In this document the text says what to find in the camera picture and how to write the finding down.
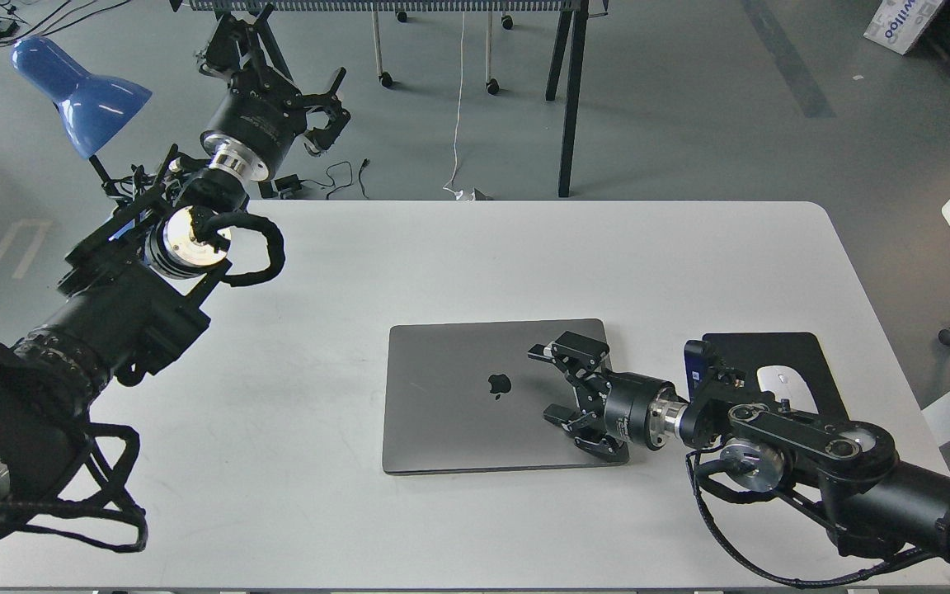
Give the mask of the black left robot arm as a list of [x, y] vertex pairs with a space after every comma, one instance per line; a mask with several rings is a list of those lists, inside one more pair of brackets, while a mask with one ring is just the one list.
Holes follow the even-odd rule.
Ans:
[[295, 140], [314, 157], [350, 121], [335, 71], [326, 91], [294, 82], [269, 26], [285, 4], [200, 1], [216, 27], [201, 74], [227, 91], [201, 135], [206, 157], [170, 147], [155, 174], [143, 167], [113, 179], [96, 154], [151, 93], [80, 67], [45, 36], [12, 46], [12, 65], [63, 117], [91, 163], [114, 213], [67, 255], [58, 290], [67, 301], [14, 345], [0, 342], [0, 539], [50, 535], [37, 516], [90, 518], [131, 526], [131, 544], [63, 537], [116, 553], [146, 548], [146, 512], [127, 481], [140, 439], [129, 426], [94, 422], [89, 409], [112, 380], [135, 386], [173, 364], [209, 327], [201, 311], [216, 285], [261, 285], [285, 266], [278, 225], [247, 210], [248, 183], [266, 184]]

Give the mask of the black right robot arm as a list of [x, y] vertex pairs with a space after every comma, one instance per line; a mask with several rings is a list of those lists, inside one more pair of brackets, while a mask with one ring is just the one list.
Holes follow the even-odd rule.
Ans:
[[[828, 589], [940, 558], [950, 563], [950, 477], [901, 461], [893, 436], [871, 422], [796, 410], [759, 391], [710, 342], [684, 347], [689, 399], [670, 381], [608, 368], [607, 343], [566, 332], [534, 345], [532, 360], [562, 372], [576, 406], [547, 406], [544, 420], [574, 445], [623, 464], [629, 445], [660, 449], [675, 436], [689, 448], [691, 492], [708, 531], [737, 563], [797, 589]], [[825, 529], [842, 556], [876, 564], [828, 580], [781, 577], [725, 538], [705, 493], [732, 504], [780, 500]]]

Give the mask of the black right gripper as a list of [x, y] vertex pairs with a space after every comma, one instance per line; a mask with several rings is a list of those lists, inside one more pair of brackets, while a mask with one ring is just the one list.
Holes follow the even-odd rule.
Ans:
[[604, 411], [578, 411], [550, 403], [544, 420], [564, 430], [581, 451], [599, 460], [629, 460], [627, 443], [652, 451], [666, 444], [661, 403], [678, 401], [671, 381], [633, 372], [607, 371], [606, 342], [566, 331], [555, 341], [530, 347], [527, 357], [549, 362], [576, 396], [604, 396]]

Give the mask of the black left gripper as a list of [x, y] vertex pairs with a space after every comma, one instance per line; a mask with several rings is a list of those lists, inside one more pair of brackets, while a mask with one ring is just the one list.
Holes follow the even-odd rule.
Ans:
[[[197, 61], [197, 70], [222, 79], [228, 93], [201, 146], [210, 155], [208, 168], [234, 179], [269, 179], [298, 135], [312, 157], [321, 157], [350, 123], [338, 97], [346, 68], [337, 68], [325, 92], [302, 94], [269, 26], [275, 4], [261, 4], [252, 22], [228, 11], [216, 12], [216, 27]], [[324, 127], [306, 127], [309, 114], [323, 114]]]

